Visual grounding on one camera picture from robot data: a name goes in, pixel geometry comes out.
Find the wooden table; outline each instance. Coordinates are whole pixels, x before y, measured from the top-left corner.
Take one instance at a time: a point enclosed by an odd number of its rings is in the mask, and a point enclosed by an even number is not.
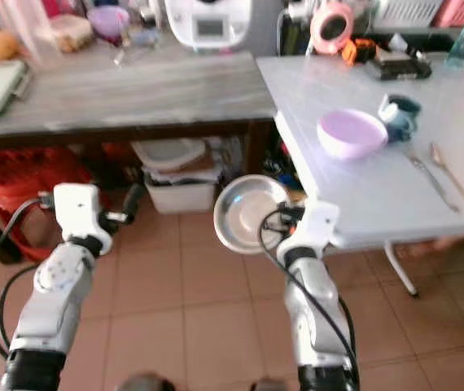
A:
[[[198,55],[164,37],[122,66],[103,44],[36,72],[0,115],[0,149],[247,135],[245,171],[260,171],[276,107],[248,53]]]

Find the white tabletop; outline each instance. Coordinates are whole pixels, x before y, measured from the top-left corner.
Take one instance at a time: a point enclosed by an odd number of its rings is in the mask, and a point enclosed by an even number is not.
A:
[[[340,58],[285,57],[257,61],[278,107],[275,120],[308,196],[340,207],[333,244],[339,247],[464,235],[464,199],[429,160],[440,146],[464,186],[464,69],[432,64],[424,81],[376,81],[363,66]],[[351,162],[331,159],[317,139],[317,119],[336,108],[376,115],[384,94],[405,94],[422,105],[413,144],[417,155],[462,210],[452,212],[405,157],[404,144],[388,145]]]

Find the metal plate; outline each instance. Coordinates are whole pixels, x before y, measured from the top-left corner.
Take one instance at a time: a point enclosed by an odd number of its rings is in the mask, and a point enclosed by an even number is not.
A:
[[[290,203],[284,187],[263,175],[247,175],[231,182],[219,195],[214,207],[214,229],[220,241],[232,251],[242,254],[261,253],[257,231],[263,218],[278,204]],[[275,247],[280,234],[265,231],[268,248]]]

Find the red basket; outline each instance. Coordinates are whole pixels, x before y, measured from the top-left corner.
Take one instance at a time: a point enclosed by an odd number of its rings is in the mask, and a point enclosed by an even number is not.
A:
[[[457,27],[464,25],[464,0],[445,0],[436,14],[436,27]]]

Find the pink bowl on shelf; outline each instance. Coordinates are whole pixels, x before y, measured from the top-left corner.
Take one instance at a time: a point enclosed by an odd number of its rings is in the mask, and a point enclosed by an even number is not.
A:
[[[104,38],[120,37],[122,29],[129,26],[129,13],[118,6],[101,6],[87,11],[87,19],[94,31]]]
[[[340,160],[369,155],[387,144],[386,126],[379,119],[351,109],[328,112],[319,120],[317,135],[326,153]]]

